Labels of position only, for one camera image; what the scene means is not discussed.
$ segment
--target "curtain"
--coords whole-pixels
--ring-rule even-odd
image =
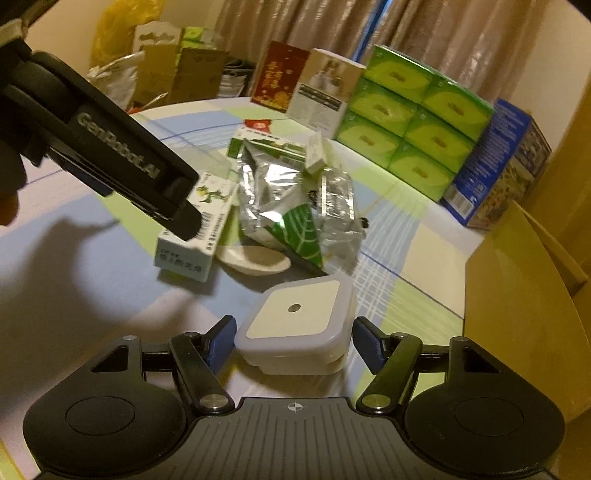
[[[230,55],[258,62],[272,40],[352,57],[379,0],[225,0],[215,30]]]
[[[510,97],[548,0],[393,0],[363,54],[385,44],[479,96]]]

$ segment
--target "red box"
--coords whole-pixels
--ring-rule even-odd
[[[251,101],[285,113],[309,54],[307,50],[272,41]]]

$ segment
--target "green dragon logo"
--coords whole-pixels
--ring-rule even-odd
[[[199,203],[211,203],[212,199],[217,199],[217,200],[222,200],[225,201],[228,199],[227,195],[222,195],[222,192],[220,192],[219,190],[216,190],[215,192],[210,192],[209,189],[203,185],[201,187],[197,187],[195,189],[196,192],[198,192],[199,195],[201,195],[202,197],[205,197],[203,200],[200,200]]]

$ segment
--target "metal screw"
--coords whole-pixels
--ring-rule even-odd
[[[223,395],[219,395],[217,393],[210,393],[209,395],[205,395],[201,400],[201,405],[211,410],[217,410],[218,408],[224,408],[228,403],[229,400],[224,397]]]
[[[383,410],[388,405],[390,405],[390,401],[390,397],[387,397],[386,395],[373,393],[371,395],[364,396],[361,403],[367,408],[371,408],[373,410]]]

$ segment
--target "white plastic container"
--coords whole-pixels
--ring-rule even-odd
[[[341,274],[267,290],[238,329],[236,349],[268,375],[327,375],[346,363],[357,298]]]

